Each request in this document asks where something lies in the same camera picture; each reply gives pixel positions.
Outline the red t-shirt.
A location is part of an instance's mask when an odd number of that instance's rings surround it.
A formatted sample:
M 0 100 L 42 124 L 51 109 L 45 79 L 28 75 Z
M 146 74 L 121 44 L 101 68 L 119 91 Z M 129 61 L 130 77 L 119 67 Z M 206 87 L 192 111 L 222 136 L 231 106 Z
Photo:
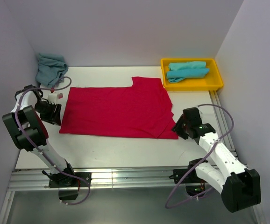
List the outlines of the red t-shirt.
M 172 102 L 161 79 L 128 87 L 71 87 L 59 133 L 176 140 Z

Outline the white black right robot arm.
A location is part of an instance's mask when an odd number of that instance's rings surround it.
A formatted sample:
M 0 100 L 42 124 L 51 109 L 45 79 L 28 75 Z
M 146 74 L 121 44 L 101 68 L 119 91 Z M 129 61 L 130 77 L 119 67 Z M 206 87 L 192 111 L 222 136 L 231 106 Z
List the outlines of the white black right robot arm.
M 224 206 L 232 213 L 261 203 L 259 173 L 242 164 L 222 142 L 224 136 L 219 136 L 209 123 L 203 123 L 198 107 L 184 109 L 172 131 L 184 140 L 195 140 L 206 151 L 205 157 L 190 161 L 186 169 L 175 169 L 170 176 L 177 187 L 200 182 L 199 188 L 187 192 L 191 199 L 204 197 L 208 183 L 220 193 Z

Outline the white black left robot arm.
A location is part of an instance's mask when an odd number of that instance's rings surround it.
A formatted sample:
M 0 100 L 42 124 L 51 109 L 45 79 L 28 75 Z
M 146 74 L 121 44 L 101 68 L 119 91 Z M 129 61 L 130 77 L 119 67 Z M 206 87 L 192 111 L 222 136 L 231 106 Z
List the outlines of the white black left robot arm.
M 61 157 L 49 143 L 48 131 L 44 125 L 61 125 L 61 105 L 57 100 L 61 93 L 52 92 L 43 98 L 43 90 L 28 85 L 15 94 L 14 109 L 3 115 L 2 120 L 19 150 L 26 150 L 39 157 L 50 169 L 44 173 L 51 180 L 60 177 L 65 186 L 72 186 L 77 180 L 71 165 Z

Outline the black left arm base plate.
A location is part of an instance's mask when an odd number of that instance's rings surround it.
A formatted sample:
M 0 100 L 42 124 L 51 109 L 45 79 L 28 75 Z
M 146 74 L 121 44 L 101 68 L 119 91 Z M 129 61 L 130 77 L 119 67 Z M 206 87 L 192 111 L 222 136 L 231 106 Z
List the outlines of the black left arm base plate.
M 78 178 L 82 178 L 86 183 L 79 179 L 58 173 L 49 177 L 49 188 L 87 187 L 88 184 L 91 183 L 92 174 L 90 172 L 76 172 L 74 175 Z

